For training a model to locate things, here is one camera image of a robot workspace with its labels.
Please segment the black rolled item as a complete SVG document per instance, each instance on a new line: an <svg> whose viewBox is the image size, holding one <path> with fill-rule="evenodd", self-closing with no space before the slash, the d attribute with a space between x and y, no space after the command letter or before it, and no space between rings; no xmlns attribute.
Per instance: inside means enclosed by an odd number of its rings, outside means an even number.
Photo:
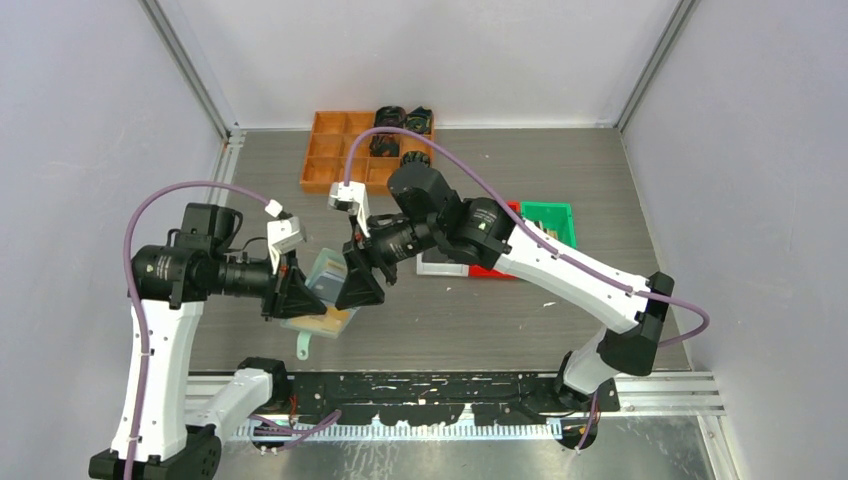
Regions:
<svg viewBox="0 0 848 480"><path fill-rule="evenodd" d="M430 135L433 129L433 111L423 106L407 111L403 126L408 131Z"/></svg>
<svg viewBox="0 0 848 480"><path fill-rule="evenodd" d="M425 151L411 150L405 152L400 157L400 167L403 168L408 165L423 165L426 168L430 168L432 160L430 155Z"/></svg>
<svg viewBox="0 0 848 480"><path fill-rule="evenodd" d="M369 142L371 157L398 157L400 142L395 134L375 134Z"/></svg>
<svg viewBox="0 0 848 480"><path fill-rule="evenodd" d="M407 112L403 107L387 105L375 111L373 126L403 128L406 118Z"/></svg>

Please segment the black rolled item middle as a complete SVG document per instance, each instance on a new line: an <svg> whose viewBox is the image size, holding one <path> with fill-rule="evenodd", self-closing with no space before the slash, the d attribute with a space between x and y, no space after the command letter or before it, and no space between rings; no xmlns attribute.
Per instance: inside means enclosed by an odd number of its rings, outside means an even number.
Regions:
<svg viewBox="0 0 848 480"><path fill-rule="evenodd" d="M371 157L398 157L400 142L395 134L375 134L369 142Z"/></svg>

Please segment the tan items in green bin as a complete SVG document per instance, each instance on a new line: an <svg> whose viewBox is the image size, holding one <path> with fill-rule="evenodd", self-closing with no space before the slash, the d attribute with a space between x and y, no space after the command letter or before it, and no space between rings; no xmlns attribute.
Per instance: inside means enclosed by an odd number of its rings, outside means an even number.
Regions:
<svg viewBox="0 0 848 480"><path fill-rule="evenodd" d="M538 227L545 235L553 239L560 239L561 224L559 222L534 221L534 225Z"/></svg>

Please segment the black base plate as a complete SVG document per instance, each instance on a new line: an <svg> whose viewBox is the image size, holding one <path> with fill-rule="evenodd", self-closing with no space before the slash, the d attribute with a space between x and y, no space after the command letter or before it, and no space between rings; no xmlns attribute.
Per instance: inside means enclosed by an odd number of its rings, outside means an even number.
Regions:
<svg viewBox="0 0 848 480"><path fill-rule="evenodd" d="M565 404L547 372L296 372L289 398L255 414L315 425L339 411L339 425L449 426L469 409L475 426L541 424L549 417L587 412Z"/></svg>

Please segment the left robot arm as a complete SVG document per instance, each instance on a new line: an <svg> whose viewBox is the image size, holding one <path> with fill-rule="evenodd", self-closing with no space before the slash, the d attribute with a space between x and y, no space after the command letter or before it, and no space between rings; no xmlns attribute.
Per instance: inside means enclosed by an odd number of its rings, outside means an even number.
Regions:
<svg viewBox="0 0 848 480"><path fill-rule="evenodd" d="M300 220L277 203L268 213L264 259L235 256L240 212L200 203L186 207L165 245L132 257L135 324L125 404L111 446L90 459L91 478L211 479L224 443L251 414L290 404L285 364L250 357L210 400L186 407L193 340L209 297L256 298L269 319L326 312L298 266L295 249L305 239Z"/></svg>

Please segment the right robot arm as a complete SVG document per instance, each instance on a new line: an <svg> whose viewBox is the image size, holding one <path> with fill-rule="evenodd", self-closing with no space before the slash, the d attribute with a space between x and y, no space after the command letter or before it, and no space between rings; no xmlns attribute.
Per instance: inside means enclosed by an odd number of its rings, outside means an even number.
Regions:
<svg viewBox="0 0 848 480"><path fill-rule="evenodd" d="M587 406L600 385L619 373L652 372L667 314L656 297L671 293L671 277L657 272L645 278L606 266L492 198L461 198L438 170L420 163L396 170L388 189L399 213L371 215L364 184L331 186L330 207L347 212L352 226L342 251L347 273L337 309L383 304L375 274L392 285L400 262L437 249L458 264L539 286L602 322L602 330L561 363L554 392L565 409Z"/></svg>

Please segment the grey credit card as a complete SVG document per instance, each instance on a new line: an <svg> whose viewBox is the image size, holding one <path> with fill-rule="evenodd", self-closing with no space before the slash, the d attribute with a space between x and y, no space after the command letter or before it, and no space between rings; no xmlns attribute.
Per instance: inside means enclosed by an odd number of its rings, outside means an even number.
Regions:
<svg viewBox="0 0 848 480"><path fill-rule="evenodd" d="M330 303L336 302L343 284L343 276L338 276L329 271L311 275L307 280L307 287L310 291L322 301Z"/></svg>

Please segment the black rolled item front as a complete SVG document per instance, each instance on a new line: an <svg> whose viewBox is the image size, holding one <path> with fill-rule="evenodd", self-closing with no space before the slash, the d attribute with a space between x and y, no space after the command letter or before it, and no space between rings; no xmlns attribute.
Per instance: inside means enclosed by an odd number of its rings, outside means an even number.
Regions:
<svg viewBox="0 0 848 480"><path fill-rule="evenodd" d="M423 165L426 168L430 168L432 160L430 155L425 151L411 150L405 152L400 157L400 167L403 168L408 165Z"/></svg>

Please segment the orange credit card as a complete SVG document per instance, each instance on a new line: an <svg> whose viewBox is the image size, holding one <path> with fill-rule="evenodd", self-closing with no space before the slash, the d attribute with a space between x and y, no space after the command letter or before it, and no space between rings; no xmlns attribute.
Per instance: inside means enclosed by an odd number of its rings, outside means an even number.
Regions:
<svg viewBox="0 0 848 480"><path fill-rule="evenodd" d="M324 314L295 317L289 319L288 324L296 328L335 335L344 330L354 315L355 311L338 310L330 306Z"/></svg>

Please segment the black rolled item back right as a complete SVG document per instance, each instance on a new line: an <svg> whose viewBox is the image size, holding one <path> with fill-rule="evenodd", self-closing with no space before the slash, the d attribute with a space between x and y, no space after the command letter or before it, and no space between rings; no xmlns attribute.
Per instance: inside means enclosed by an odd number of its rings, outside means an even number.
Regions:
<svg viewBox="0 0 848 480"><path fill-rule="evenodd" d="M433 129L433 111L423 106L407 111L403 126L408 131L430 135Z"/></svg>

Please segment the orange compartment tray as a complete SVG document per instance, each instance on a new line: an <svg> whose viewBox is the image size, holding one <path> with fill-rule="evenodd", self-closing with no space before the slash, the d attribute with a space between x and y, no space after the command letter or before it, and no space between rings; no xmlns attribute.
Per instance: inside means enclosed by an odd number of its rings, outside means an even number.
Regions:
<svg viewBox="0 0 848 480"><path fill-rule="evenodd" d="M308 147L300 176L301 189L306 193L326 194L334 182L343 180L348 155L353 156L351 180L364 183L372 195L388 193L388 178L400 167L400 157L407 151L421 150L433 161L435 153L426 143L405 135L397 135L400 142L398 157L371 157L371 137L360 144L356 138L373 128L375 111L318 111L313 118ZM434 139L430 135L421 135Z"/></svg>

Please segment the green bin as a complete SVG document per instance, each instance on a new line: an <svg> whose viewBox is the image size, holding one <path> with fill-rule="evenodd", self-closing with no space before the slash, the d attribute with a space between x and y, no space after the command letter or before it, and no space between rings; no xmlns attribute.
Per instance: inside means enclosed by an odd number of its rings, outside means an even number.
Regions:
<svg viewBox="0 0 848 480"><path fill-rule="evenodd" d="M572 207L568 203L529 202L520 203L521 215L532 221L559 222L561 224L561 243L577 248L577 236L573 220Z"/></svg>

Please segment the white bin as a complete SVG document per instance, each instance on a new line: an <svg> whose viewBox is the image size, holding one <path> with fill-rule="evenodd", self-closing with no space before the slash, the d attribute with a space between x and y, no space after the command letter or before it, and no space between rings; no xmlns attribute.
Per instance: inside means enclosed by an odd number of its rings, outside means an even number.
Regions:
<svg viewBox="0 0 848 480"><path fill-rule="evenodd" d="M469 266L456 263L433 248L416 256L416 274L419 276L468 277Z"/></svg>

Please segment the black rolled item back left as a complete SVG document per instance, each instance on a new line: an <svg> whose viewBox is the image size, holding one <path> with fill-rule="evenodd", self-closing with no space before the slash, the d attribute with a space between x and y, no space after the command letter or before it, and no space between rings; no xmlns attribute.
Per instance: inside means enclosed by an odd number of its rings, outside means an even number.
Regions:
<svg viewBox="0 0 848 480"><path fill-rule="evenodd" d="M373 126L403 128L406 118L407 112L403 107L387 105L375 111Z"/></svg>

